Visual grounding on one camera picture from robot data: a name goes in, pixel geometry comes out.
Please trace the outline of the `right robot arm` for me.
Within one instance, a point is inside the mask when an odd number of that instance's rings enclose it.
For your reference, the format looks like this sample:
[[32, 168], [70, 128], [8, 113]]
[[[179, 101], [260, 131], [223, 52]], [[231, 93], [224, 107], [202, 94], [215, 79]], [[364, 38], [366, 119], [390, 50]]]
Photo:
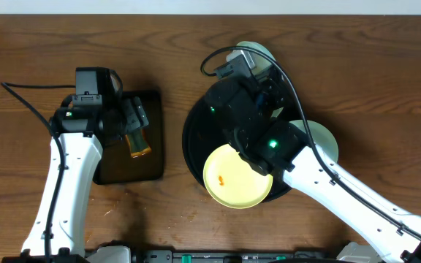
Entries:
[[238, 161], [316, 200], [355, 230], [383, 262], [421, 262], [421, 217], [403, 210], [344, 168], [314, 141], [285, 74], [219, 74], [205, 103]]

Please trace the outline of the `light blue plate top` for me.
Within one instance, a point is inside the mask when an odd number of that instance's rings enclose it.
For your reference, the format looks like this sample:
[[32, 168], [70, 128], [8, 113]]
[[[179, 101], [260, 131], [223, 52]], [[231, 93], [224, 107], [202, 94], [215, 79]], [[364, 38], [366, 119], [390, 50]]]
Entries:
[[[274, 59], [272, 53], [258, 42], [242, 41], [237, 43], [237, 46], [253, 48]], [[256, 53], [252, 53], [245, 50], [239, 50], [239, 53], [243, 54], [243, 57], [246, 59], [246, 62], [249, 65], [249, 68], [253, 75], [258, 75], [272, 66], [272, 64], [268, 60]]]

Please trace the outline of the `light blue plate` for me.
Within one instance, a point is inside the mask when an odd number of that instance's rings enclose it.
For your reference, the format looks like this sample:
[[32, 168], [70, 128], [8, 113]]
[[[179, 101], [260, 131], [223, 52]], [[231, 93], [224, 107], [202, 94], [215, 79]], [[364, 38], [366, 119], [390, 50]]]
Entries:
[[[274, 59], [272, 53], [258, 42], [242, 41], [237, 43], [237, 46], [253, 48]], [[243, 57], [246, 59], [246, 62], [249, 65], [249, 68], [253, 75], [258, 75], [272, 66], [272, 64], [268, 60], [256, 53], [252, 53], [245, 50], [239, 50], [239, 53], [243, 54]]]
[[[271, 114], [271, 118], [282, 117], [283, 107], [274, 110]], [[297, 128], [305, 132], [303, 121], [299, 118], [287, 117], [289, 122], [295, 125]], [[314, 142], [321, 146], [323, 151], [335, 162], [338, 162], [339, 152], [338, 143], [335, 140], [333, 134], [322, 124], [315, 121], [308, 120], [308, 126], [310, 128]]]

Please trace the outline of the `green orange sponge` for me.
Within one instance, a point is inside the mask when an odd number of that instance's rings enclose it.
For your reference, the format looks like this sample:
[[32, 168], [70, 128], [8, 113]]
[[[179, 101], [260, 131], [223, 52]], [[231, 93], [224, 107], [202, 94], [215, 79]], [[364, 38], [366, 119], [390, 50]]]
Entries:
[[125, 139], [129, 145], [129, 152], [132, 158], [141, 157], [151, 152], [151, 146], [146, 139], [144, 129], [134, 130], [132, 133], [127, 134]]

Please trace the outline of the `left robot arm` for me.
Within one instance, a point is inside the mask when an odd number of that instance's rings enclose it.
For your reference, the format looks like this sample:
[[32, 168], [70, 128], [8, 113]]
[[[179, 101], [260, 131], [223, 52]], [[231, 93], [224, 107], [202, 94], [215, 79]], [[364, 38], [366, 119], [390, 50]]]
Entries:
[[140, 98], [124, 97], [122, 80], [114, 70], [77, 68], [75, 93], [48, 121], [48, 177], [20, 261], [85, 261], [88, 197], [104, 147], [111, 140], [124, 140], [132, 158], [150, 153], [143, 131], [148, 124]]

